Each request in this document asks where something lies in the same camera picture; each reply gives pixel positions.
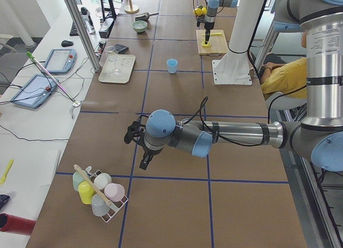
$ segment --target red cup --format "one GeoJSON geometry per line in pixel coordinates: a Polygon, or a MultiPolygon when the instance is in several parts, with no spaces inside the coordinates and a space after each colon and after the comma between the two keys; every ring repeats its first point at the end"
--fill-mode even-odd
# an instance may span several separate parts
{"type": "Polygon", "coordinates": [[[0,214],[0,231],[19,235],[31,235],[36,221],[17,217],[14,215],[0,214]]]}

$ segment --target wooden stand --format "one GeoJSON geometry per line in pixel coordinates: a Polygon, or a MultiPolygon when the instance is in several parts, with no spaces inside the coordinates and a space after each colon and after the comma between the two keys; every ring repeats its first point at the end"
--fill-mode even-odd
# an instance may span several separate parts
{"type": "Polygon", "coordinates": [[[126,13],[133,14],[139,11],[138,5],[132,5],[132,1],[129,0],[130,5],[125,6],[124,10],[126,13]]]}

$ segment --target bowl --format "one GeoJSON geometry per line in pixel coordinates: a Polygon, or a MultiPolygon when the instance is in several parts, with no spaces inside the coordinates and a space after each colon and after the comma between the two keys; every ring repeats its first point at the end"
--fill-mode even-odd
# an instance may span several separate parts
{"type": "Polygon", "coordinates": [[[142,33],[144,32],[148,27],[148,23],[143,20],[136,20],[135,22],[132,23],[132,28],[137,32],[137,33],[142,33]]]}

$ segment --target chair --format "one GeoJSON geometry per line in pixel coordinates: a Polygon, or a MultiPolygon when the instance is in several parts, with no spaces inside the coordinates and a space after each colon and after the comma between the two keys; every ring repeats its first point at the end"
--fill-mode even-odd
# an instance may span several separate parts
{"type": "Polygon", "coordinates": [[[288,121],[300,121],[306,115],[306,102],[307,99],[293,98],[287,95],[277,98],[283,95],[282,92],[275,92],[266,100],[267,109],[271,106],[271,109],[275,110],[278,119],[281,120],[280,110],[284,111],[288,121]],[[292,115],[291,110],[296,109],[296,114],[292,115]]]}
{"type": "Polygon", "coordinates": [[[0,94],[3,94],[16,77],[17,72],[24,66],[28,57],[26,53],[17,52],[5,43],[0,42],[0,45],[11,50],[11,53],[0,57],[0,94]]]}

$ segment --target black mouse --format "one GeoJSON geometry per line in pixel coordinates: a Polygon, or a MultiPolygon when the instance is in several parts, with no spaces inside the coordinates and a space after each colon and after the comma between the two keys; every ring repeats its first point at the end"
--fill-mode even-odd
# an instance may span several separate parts
{"type": "Polygon", "coordinates": [[[72,46],[74,43],[70,40],[63,40],[61,45],[62,47],[68,47],[68,46],[72,46]]]}

